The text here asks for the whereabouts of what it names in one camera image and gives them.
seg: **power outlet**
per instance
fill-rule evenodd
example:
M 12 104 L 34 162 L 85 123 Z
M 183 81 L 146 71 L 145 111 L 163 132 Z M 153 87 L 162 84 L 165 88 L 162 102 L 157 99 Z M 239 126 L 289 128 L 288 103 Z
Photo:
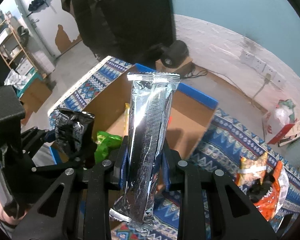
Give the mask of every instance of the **power outlet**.
M 241 51 L 240 61 L 242 63 L 245 63 L 248 66 L 251 66 L 254 58 L 255 58 L 254 55 L 251 54 L 250 52 L 245 51 L 244 49 Z
M 272 79 L 272 83 L 275 84 L 278 88 L 282 89 L 284 87 L 284 84 L 286 82 L 285 78 L 277 73 Z
M 257 57 L 255 57 L 253 59 L 252 64 L 250 65 L 250 67 L 252 67 L 259 73 L 263 72 L 265 66 L 266 66 L 266 63 Z
M 272 79 L 274 78 L 277 72 L 269 65 L 266 65 L 261 74 L 265 77 L 267 73 L 271 75 L 271 81 L 272 81 Z

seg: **patterned tablecloth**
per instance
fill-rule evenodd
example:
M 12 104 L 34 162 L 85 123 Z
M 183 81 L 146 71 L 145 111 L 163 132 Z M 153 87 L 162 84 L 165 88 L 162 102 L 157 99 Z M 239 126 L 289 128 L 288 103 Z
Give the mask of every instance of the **patterned tablecloth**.
M 82 111 L 102 90 L 132 65 L 108 56 L 85 74 L 48 111 L 50 129 L 55 128 L 56 108 Z
M 217 109 L 210 127 L 188 161 L 208 171 L 221 169 L 234 179 L 240 164 L 240 156 L 255 159 L 265 151 L 269 152 L 267 171 L 270 172 L 276 166 L 277 161 L 280 160 L 283 162 L 289 177 L 289 190 L 284 205 L 275 217 L 269 221 L 273 229 L 277 231 L 285 215 L 293 214 L 289 224 L 291 226 L 300 214 L 300 173 L 282 156 L 275 153 L 263 139 L 250 132 L 238 120 L 232 118 L 221 109 Z M 246 193 L 248 186 L 243 185 L 240 188 Z M 206 234 L 207 239 L 210 239 L 208 202 L 205 194 L 203 194 L 203 200 Z M 178 235 L 179 207 L 180 192 L 163 192 L 161 195 L 157 195 L 155 200 L 154 230 L 146 231 L 123 223 L 114 229 L 113 233 L 119 239 L 124 240 L 176 240 Z

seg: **trash bin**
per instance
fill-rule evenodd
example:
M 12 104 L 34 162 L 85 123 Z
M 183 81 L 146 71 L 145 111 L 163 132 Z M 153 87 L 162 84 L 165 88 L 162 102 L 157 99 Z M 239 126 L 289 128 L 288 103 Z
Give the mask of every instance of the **trash bin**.
M 295 168 L 300 168 L 300 138 L 288 145 L 285 159 Z

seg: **concrete floor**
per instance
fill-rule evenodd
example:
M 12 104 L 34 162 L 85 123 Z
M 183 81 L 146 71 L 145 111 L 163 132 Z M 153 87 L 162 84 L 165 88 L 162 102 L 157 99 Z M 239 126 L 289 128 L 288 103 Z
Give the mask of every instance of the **concrete floor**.
M 23 130 L 37 126 L 39 129 L 49 129 L 47 111 L 52 105 L 78 81 L 87 71 L 98 63 L 93 53 L 83 42 L 78 43 L 56 63 L 55 71 L 50 75 L 50 80 L 55 82 L 52 95 L 42 105 L 37 113 L 33 113 Z M 216 82 L 211 75 L 202 76 L 184 81 L 186 84 L 214 97 L 219 101 L 219 107 L 226 113 L 238 119 L 250 131 L 263 138 L 261 117 L 263 113 L 254 107 L 245 96 L 235 89 L 229 89 L 229 84 Z M 284 147 L 273 145 L 273 149 L 285 155 Z

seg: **green wrapper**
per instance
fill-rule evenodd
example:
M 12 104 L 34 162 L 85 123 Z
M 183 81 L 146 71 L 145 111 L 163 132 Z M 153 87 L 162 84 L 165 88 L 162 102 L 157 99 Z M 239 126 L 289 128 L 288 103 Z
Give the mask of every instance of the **green wrapper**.
M 112 150 L 119 149 L 122 143 L 122 137 L 119 135 L 113 135 L 107 132 L 99 131 L 97 133 L 98 148 L 94 153 L 94 159 L 96 163 L 100 163 L 105 160 Z

